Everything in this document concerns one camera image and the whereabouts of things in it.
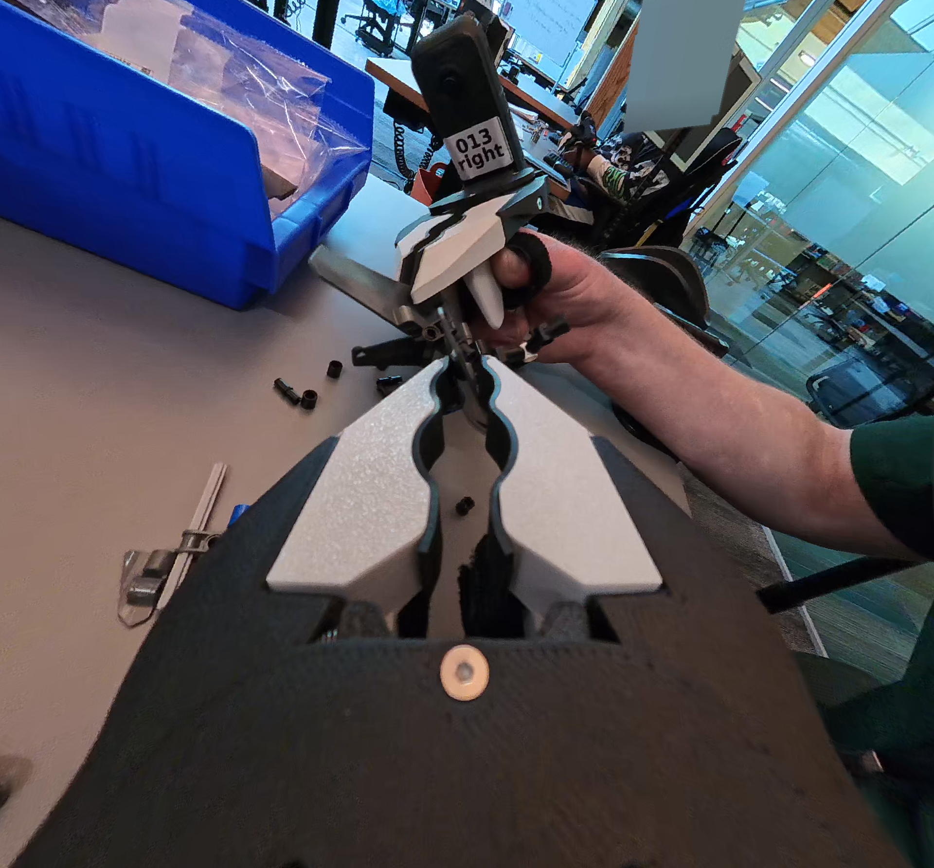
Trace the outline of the grey lego axle blue assembly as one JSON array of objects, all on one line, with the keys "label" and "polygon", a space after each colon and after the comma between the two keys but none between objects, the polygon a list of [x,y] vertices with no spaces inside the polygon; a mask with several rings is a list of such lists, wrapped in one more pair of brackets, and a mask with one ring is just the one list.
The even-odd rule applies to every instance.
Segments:
[{"label": "grey lego axle blue assembly", "polygon": [[223,535],[209,527],[223,489],[228,465],[217,462],[176,547],[131,549],[123,554],[117,617],[126,629],[151,621],[164,610],[196,561]]}]

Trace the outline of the person's right hand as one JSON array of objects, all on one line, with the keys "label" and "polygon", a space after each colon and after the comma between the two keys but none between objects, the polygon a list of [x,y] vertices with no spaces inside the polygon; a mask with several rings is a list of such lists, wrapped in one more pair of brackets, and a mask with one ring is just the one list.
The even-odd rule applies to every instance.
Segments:
[{"label": "person's right hand", "polygon": [[570,330],[538,352],[541,362],[580,367],[621,337],[633,311],[655,311],[589,255],[529,228],[516,233],[490,266],[499,289],[519,302],[505,312],[499,327],[475,310],[473,335],[489,347],[517,347],[537,327],[562,317]]}]

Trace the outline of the grey lego wing assembly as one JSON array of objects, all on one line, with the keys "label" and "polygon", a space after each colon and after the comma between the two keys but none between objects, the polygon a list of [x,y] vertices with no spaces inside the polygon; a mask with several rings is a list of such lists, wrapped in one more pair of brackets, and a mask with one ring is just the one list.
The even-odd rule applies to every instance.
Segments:
[{"label": "grey lego wing assembly", "polygon": [[395,278],[331,249],[317,250],[310,265],[324,282],[403,334],[389,342],[353,348],[353,365],[384,372],[424,369],[441,362],[452,384],[442,390],[443,406],[461,406],[483,430],[493,423],[496,434],[513,434],[499,406],[500,368],[487,360],[489,350],[473,335],[470,325],[475,310],[492,327],[503,323],[507,297],[494,278],[491,259],[421,304],[413,304],[411,289]]}]

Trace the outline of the clear plastic parts bags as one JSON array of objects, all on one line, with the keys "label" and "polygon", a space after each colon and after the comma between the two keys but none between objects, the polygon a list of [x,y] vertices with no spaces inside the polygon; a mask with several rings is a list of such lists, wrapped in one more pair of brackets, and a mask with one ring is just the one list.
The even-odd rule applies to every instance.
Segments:
[{"label": "clear plastic parts bags", "polygon": [[324,112],[333,78],[185,0],[6,0],[249,128],[276,218],[326,169],[370,146]]}]

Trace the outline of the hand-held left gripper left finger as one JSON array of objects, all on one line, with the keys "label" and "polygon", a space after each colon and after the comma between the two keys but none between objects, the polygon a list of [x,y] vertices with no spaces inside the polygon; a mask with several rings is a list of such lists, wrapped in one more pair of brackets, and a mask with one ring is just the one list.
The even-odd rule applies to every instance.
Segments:
[{"label": "hand-held left gripper left finger", "polygon": [[402,637],[427,635],[441,566],[440,496],[449,360],[431,362],[322,444],[324,465],[266,577],[277,593],[367,603]]}]

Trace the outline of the person's right forearm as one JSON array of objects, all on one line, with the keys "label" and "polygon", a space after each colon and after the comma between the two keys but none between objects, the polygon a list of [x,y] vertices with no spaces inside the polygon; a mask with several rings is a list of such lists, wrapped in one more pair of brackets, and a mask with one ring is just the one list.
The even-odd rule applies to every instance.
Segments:
[{"label": "person's right forearm", "polygon": [[821,547],[923,556],[861,488],[856,431],[718,361],[648,301],[621,298],[589,348],[581,373],[743,515]]}]

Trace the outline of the blue plastic bin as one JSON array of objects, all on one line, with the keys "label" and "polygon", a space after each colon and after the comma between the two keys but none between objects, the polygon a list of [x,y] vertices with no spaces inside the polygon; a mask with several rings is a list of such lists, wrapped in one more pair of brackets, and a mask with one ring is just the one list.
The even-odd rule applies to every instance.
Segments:
[{"label": "blue plastic bin", "polygon": [[2,217],[240,309],[281,288],[365,183],[375,86],[248,0],[185,0],[333,78],[370,146],[272,218],[251,130],[2,0]]}]

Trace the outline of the whiteboard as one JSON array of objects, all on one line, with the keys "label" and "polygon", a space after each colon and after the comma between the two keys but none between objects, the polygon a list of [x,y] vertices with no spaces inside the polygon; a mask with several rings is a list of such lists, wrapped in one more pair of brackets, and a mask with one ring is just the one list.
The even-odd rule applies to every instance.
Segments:
[{"label": "whiteboard", "polygon": [[504,0],[499,16],[516,36],[565,66],[598,0]]}]

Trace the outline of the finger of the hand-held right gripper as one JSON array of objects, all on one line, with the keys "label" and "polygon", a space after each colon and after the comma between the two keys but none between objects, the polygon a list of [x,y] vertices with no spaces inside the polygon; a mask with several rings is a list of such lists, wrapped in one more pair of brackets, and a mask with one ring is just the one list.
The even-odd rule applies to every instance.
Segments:
[{"label": "finger of the hand-held right gripper", "polygon": [[499,208],[470,208],[431,243],[430,232],[442,223],[424,221],[408,236],[414,256],[411,302],[421,304],[450,287],[499,252],[506,242]]},{"label": "finger of the hand-held right gripper", "polygon": [[470,271],[466,215],[422,218],[404,229],[395,247],[396,280],[408,288],[447,288]]}]

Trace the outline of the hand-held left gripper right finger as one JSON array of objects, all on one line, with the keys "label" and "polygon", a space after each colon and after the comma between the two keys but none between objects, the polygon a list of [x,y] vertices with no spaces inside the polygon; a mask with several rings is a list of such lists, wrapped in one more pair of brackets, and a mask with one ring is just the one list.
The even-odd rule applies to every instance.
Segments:
[{"label": "hand-held left gripper right finger", "polygon": [[461,566],[464,633],[520,638],[527,617],[603,597],[653,594],[663,579],[610,470],[619,453],[494,357],[478,376],[485,451],[499,467],[487,527]]}]

